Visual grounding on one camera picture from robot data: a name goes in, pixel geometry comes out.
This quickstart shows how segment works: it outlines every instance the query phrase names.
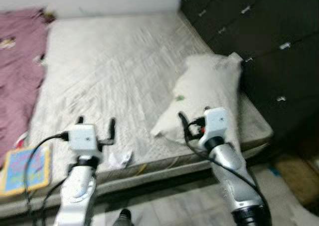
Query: dark wooden cabinet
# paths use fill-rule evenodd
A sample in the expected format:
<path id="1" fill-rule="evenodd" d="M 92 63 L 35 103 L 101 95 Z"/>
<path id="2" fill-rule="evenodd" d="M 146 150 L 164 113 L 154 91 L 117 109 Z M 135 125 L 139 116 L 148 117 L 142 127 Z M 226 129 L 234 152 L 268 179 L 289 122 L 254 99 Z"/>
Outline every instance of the dark wooden cabinet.
<path id="1" fill-rule="evenodd" d="M 241 88 L 275 141 L 311 125 L 319 111 L 319 0 L 191 0 L 181 10 L 215 53 L 248 60 Z"/>

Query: colorful book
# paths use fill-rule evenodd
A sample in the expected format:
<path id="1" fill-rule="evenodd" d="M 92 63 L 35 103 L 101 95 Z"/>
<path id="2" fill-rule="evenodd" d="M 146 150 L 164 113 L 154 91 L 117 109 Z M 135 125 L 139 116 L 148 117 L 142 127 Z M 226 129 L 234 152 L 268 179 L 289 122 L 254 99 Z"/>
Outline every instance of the colorful book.
<path id="1" fill-rule="evenodd" d="M 23 172 L 32 150 L 33 148 L 25 148 L 7 153 L 0 186 L 1 196 L 24 192 Z M 34 154 L 27 172 L 29 191 L 49 185 L 50 164 L 50 147 L 41 146 Z"/>

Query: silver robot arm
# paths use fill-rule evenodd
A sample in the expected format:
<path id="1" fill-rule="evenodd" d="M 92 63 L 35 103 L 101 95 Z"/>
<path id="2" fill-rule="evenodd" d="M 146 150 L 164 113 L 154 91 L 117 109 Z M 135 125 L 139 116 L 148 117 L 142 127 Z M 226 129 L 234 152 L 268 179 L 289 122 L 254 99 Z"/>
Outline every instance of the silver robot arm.
<path id="1" fill-rule="evenodd" d="M 94 125 L 74 125 L 67 134 L 67 141 L 77 156 L 77 162 L 69 168 L 68 178 L 61 187 L 61 206 L 55 218 L 55 226 L 87 226 L 93 214 L 95 172 L 103 161 L 102 147 L 113 145 L 115 120 L 110 123 L 110 138 L 99 141 Z"/>
<path id="2" fill-rule="evenodd" d="M 267 202 L 260 192 L 247 183 L 256 187 L 247 171 L 245 159 L 230 144 L 225 143 L 225 132 L 228 127 L 227 111 L 223 108 L 206 109 L 204 117 L 190 124 L 184 116 L 180 118 L 184 126 L 185 140 L 199 139 L 198 146 L 207 151 L 210 159 L 219 163 L 219 165 L 211 163 L 212 171 L 223 186 L 224 197 L 237 225 L 271 225 Z M 195 136 L 188 129 L 192 124 L 201 127 Z M 224 167 L 239 174 L 244 180 Z"/>

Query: black cable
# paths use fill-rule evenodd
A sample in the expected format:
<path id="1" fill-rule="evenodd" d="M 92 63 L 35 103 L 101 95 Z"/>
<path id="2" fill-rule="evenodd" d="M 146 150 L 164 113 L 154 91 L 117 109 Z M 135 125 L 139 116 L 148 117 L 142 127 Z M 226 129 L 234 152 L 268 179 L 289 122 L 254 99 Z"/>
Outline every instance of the black cable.
<path id="1" fill-rule="evenodd" d="M 46 205 L 46 201 L 47 199 L 51 196 L 51 194 L 58 188 L 60 187 L 64 181 L 64 180 L 61 180 L 59 183 L 57 183 L 52 189 L 49 190 L 49 192 L 46 194 L 44 200 L 43 200 L 43 203 L 42 203 L 42 206 L 41 206 L 41 220 L 42 220 L 42 226 L 45 226 L 46 225 L 46 222 L 45 222 L 45 205 Z"/>
<path id="2" fill-rule="evenodd" d="M 30 218 L 32 219 L 32 225 L 33 226 L 36 226 L 36 222 L 37 222 L 37 218 L 36 216 L 34 215 L 33 211 L 32 211 L 32 206 L 31 206 L 31 202 L 30 202 L 30 196 L 29 196 L 29 193 L 28 193 L 28 182 L 27 182 L 27 171 L 29 169 L 29 166 L 30 166 L 30 163 L 31 163 L 31 160 L 35 154 L 35 152 L 37 151 L 37 149 L 46 141 L 48 140 L 51 140 L 51 139 L 55 139 L 55 138 L 60 138 L 61 135 L 58 134 L 58 135 L 53 135 L 53 136 L 50 136 L 48 138 L 45 138 L 44 140 L 42 140 L 31 152 L 26 164 L 25 164 L 25 167 L 24 167 L 24 173 L 23 173 L 23 184 L 24 184 L 24 196 L 25 196 L 25 199 L 26 199 L 26 205 L 27 205 L 27 208 L 28 208 L 28 213 L 29 213 L 29 216 Z"/>
<path id="3" fill-rule="evenodd" d="M 222 165 L 220 162 L 208 157 L 208 156 L 205 156 L 201 153 L 199 153 L 197 150 L 194 149 L 194 147 L 192 147 L 190 144 L 189 144 L 189 140 L 187 138 L 187 132 L 184 130 L 184 139 L 185 139 L 185 143 L 187 145 L 187 147 L 194 153 L 196 154 L 197 156 L 203 158 L 203 159 L 206 159 L 220 167 L 222 167 L 223 169 L 227 170 L 228 172 L 231 172 L 233 175 L 235 175 L 236 177 L 240 178 L 242 181 L 244 181 L 246 184 L 248 184 L 258 195 L 259 197 L 261 198 L 261 200 L 263 201 L 264 203 L 264 207 L 265 207 L 265 210 L 266 210 L 266 213 L 269 217 L 269 220 L 271 221 L 271 213 L 270 213 L 270 209 L 269 209 L 269 205 L 267 203 L 267 200 L 265 199 L 264 195 L 260 192 L 260 190 L 253 184 L 251 183 L 250 181 L 248 181 L 245 177 L 243 177 L 241 174 L 237 173 L 236 171 Z"/>

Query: bed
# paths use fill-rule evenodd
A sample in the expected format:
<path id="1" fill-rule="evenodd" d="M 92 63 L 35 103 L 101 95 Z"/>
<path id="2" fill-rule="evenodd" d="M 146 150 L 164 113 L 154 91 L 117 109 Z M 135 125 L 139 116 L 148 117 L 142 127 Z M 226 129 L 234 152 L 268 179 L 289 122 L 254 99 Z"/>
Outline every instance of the bed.
<path id="1" fill-rule="evenodd" d="M 171 90 L 188 55 L 211 50 L 177 13 L 61 19 L 51 25 L 45 58 L 46 79 L 30 125 L 28 143 L 68 129 L 77 117 L 96 124 L 105 138 L 117 119 L 116 143 L 104 148 L 97 170 L 97 194 L 207 169 L 209 164 L 181 144 L 155 139 L 150 130 L 169 105 Z M 272 129 L 245 94 L 239 97 L 239 135 L 244 157 L 267 146 Z M 52 141 L 50 187 L 34 193 L 38 209 L 48 190 L 64 179 L 74 162 L 66 143 Z M 125 169 L 115 158 L 133 151 Z M 58 192 L 47 206 L 59 204 Z M 26 212 L 22 195 L 0 199 L 0 218 Z"/>

